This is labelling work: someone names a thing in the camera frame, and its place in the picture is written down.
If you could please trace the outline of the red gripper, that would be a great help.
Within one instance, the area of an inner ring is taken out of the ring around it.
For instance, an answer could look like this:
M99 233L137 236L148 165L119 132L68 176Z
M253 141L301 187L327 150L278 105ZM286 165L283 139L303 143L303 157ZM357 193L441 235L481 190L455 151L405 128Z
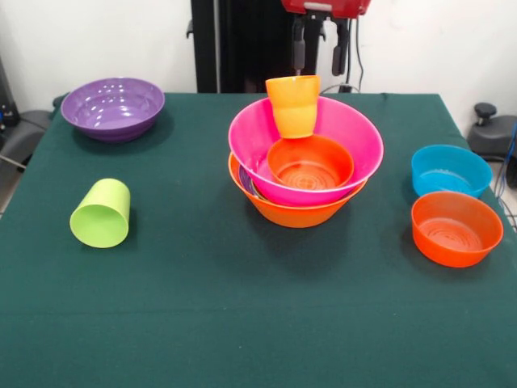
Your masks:
M282 0L287 12L307 14L320 12L331 15L336 25L337 44L332 58L332 74L343 75L347 59L348 19L364 15L371 0ZM305 17L297 16L292 25L292 67L305 67Z

